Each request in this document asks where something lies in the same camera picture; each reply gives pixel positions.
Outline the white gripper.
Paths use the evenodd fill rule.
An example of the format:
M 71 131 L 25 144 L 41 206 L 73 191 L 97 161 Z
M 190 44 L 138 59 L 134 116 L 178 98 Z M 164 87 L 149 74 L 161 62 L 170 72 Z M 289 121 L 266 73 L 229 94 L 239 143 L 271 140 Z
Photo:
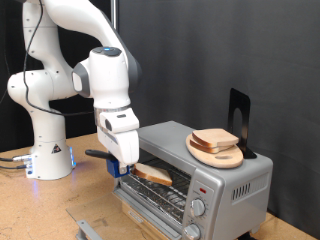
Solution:
M 112 133 L 97 129 L 98 140 L 119 162 L 119 173 L 127 174 L 128 165 L 138 162 L 139 138 L 136 130 Z

